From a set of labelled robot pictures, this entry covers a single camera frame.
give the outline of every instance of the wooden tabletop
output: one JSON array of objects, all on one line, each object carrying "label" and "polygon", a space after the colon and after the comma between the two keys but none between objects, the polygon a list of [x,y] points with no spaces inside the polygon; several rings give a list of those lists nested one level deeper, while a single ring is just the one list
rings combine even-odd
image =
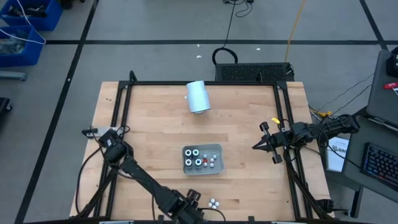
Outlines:
[{"label": "wooden tabletop", "polygon": [[[99,93],[93,126],[109,126],[117,92],[117,82],[104,82]],[[294,120],[311,122],[303,83],[288,83]],[[184,96],[186,86],[134,86],[127,125],[131,131],[124,140],[134,148],[138,164],[160,184],[201,193],[200,207],[211,198],[227,220],[294,220],[285,164],[273,164],[272,154],[252,150],[262,136],[259,124],[268,121],[270,133],[277,132],[271,118],[277,117],[271,86],[207,86],[211,110],[191,114]],[[286,111],[280,91],[284,117]],[[223,147],[224,172],[216,175],[186,176],[182,170],[182,148],[194,144],[219,143]],[[316,149],[316,143],[308,145]],[[96,148],[88,140],[85,158]],[[310,192],[316,199],[330,198],[320,156],[302,149],[302,160]],[[100,179],[103,160],[95,155],[87,163],[80,184],[80,209],[90,200]],[[297,188],[302,204],[302,194]],[[104,214],[108,193],[104,194]],[[71,215],[76,214],[72,206]],[[150,220],[151,196],[133,180],[118,177],[113,219]],[[209,220],[222,220],[212,211]]]}]

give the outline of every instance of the blue storage bin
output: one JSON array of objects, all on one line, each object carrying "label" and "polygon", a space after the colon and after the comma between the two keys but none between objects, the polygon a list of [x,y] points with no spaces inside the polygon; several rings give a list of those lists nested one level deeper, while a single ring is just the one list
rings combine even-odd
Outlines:
[{"label": "blue storage bin", "polygon": [[[40,7],[41,5],[47,6],[47,9],[45,10],[45,13],[47,14],[46,18],[28,17],[28,20],[32,24],[32,26],[35,27],[36,30],[55,29],[62,14],[62,8],[57,0],[19,0],[19,2],[22,5],[26,3],[28,4],[28,6],[31,6],[33,4],[37,4],[37,7]],[[26,22],[25,17],[7,16],[7,13],[10,10],[11,6],[21,9],[17,0],[8,0],[0,11],[0,19],[6,21],[7,24],[10,26],[29,25]]]},{"label": "blue storage bin", "polygon": [[[36,33],[32,26],[0,27],[0,29],[11,35],[21,30],[29,34],[29,40],[43,42],[43,39]],[[0,39],[6,38],[10,37],[0,32]],[[0,67],[35,65],[39,59],[42,47],[42,44],[26,42],[23,51],[19,54],[0,54]]]}]

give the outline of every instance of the gray tray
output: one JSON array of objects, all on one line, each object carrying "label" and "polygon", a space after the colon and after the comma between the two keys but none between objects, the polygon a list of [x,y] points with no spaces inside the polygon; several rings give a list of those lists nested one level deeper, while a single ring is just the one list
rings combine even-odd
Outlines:
[{"label": "gray tray", "polygon": [[[188,159],[185,156],[185,151],[186,150],[191,150],[193,151],[194,149],[199,150],[199,156],[194,157],[191,156],[192,160],[192,168],[189,169],[185,165],[185,160]],[[208,165],[207,167],[203,166],[203,155],[207,155],[208,159]],[[212,158],[213,155],[217,156],[217,159],[214,161],[214,167],[210,168],[210,158]],[[196,159],[201,159],[202,160],[202,165],[198,169],[195,165],[195,160]],[[203,144],[203,145],[195,145],[195,146],[185,146],[182,149],[182,163],[183,163],[183,170],[184,173],[187,175],[207,175],[207,174],[218,174],[220,172],[224,171],[224,155],[223,155],[223,148],[221,147],[220,144]]]}]

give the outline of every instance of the black keyboard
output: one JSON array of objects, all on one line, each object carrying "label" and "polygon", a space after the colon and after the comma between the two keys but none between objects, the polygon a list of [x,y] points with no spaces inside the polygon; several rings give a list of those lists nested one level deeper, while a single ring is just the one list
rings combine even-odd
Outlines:
[{"label": "black keyboard", "polygon": [[367,143],[362,171],[398,191],[398,156]]}]

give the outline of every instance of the concrete floor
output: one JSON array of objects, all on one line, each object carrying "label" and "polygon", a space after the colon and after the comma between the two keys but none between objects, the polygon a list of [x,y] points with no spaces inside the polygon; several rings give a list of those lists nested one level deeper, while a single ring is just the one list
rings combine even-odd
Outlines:
[{"label": "concrete floor", "polygon": [[[61,90],[70,71],[87,17],[94,0],[64,11],[53,32],[43,32],[47,40],[74,40],[45,45],[36,66],[5,68],[28,74],[25,82],[0,81],[0,96],[12,100],[14,110],[0,129],[0,216],[13,223],[32,170],[53,118]],[[387,43],[398,43],[394,0],[366,1]],[[230,39],[287,40],[300,1],[257,0],[252,13],[233,18]],[[156,45],[131,42],[130,45],[84,45],[63,110],[56,122],[49,153],[34,192],[25,222],[66,218],[75,191],[86,139],[80,131],[91,124],[100,84],[125,80],[134,70],[139,80],[214,80],[211,54],[220,44],[200,44],[194,40],[223,40],[232,5],[214,0],[100,0],[87,40],[159,40]],[[190,44],[161,44],[161,40],[193,40]],[[330,40],[316,45],[292,45],[289,61],[297,81],[304,82],[310,105],[319,108],[336,95],[372,74],[381,46],[360,1],[308,0],[294,40]],[[348,45],[344,40],[370,40]],[[239,62],[281,62],[286,45],[228,45]],[[392,50],[395,45],[388,45]],[[220,53],[219,63],[232,62]],[[326,110],[336,110],[371,83],[371,78],[352,89]],[[366,105],[366,91],[341,113],[354,113]],[[329,183],[338,207],[350,208],[353,192]],[[394,223],[398,204],[365,191],[358,219],[336,215],[344,220]]]}]

